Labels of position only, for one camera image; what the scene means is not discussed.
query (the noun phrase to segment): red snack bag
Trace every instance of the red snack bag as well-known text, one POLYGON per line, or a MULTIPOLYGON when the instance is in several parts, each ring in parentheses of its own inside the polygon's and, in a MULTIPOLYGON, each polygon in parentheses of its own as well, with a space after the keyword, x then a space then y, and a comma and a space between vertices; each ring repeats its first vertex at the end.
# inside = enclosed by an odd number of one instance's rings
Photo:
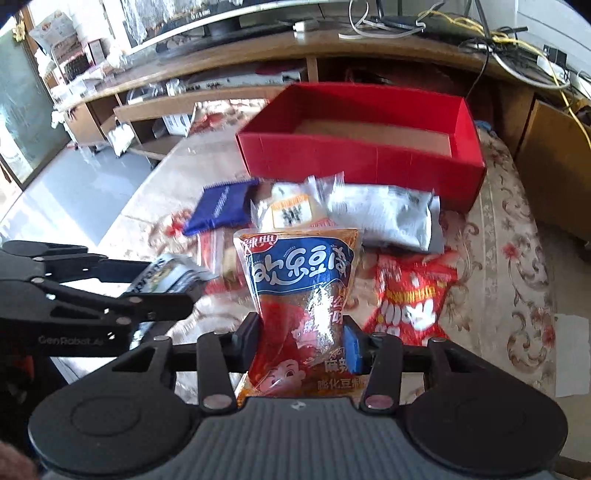
POLYGON ((347 371, 342 310, 361 238, 356 229, 237 232, 234 236, 262 332, 238 395, 350 394, 360 380, 347 371))
POLYGON ((390 333, 405 345, 448 338, 437 319, 449 288, 457 281, 457 270, 446 264, 451 255, 380 255, 375 274, 378 307, 363 324, 363 331, 390 333))

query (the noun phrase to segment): white box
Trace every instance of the white box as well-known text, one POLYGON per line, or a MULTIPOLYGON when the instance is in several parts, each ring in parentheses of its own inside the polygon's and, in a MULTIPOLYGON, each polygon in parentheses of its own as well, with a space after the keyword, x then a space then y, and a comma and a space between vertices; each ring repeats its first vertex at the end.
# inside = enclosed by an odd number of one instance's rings
POLYGON ((191 127, 191 116, 186 113, 180 115, 167 115, 162 117, 166 130, 170 135, 182 135, 186 137, 191 127))

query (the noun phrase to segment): wooden drawer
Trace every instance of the wooden drawer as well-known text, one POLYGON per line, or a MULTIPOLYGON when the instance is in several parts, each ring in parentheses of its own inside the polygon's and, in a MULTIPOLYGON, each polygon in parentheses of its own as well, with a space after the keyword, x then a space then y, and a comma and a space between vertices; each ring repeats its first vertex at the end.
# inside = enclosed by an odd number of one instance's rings
POLYGON ((106 141, 85 103, 72 109, 66 123, 79 145, 96 145, 106 141))

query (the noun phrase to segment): red box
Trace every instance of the red box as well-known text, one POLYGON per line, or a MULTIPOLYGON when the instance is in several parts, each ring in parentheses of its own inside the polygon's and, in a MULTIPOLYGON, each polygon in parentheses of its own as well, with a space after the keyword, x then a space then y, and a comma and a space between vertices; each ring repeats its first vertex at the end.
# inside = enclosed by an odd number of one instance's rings
POLYGON ((300 182, 344 171, 348 183, 434 190, 463 213, 486 173, 466 101, 422 90, 298 83, 236 137, 253 176, 300 182))

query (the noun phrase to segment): blue label sticker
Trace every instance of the blue label sticker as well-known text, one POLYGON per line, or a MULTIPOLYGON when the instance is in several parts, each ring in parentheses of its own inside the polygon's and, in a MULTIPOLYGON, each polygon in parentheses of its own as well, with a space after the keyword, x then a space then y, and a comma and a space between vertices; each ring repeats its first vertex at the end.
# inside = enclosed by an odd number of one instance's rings
POLYGON ((287 295, 340 281, 349 283, 354 252, 338 238, 306 236, 278 239, 246 261, 258 294, 287 295))

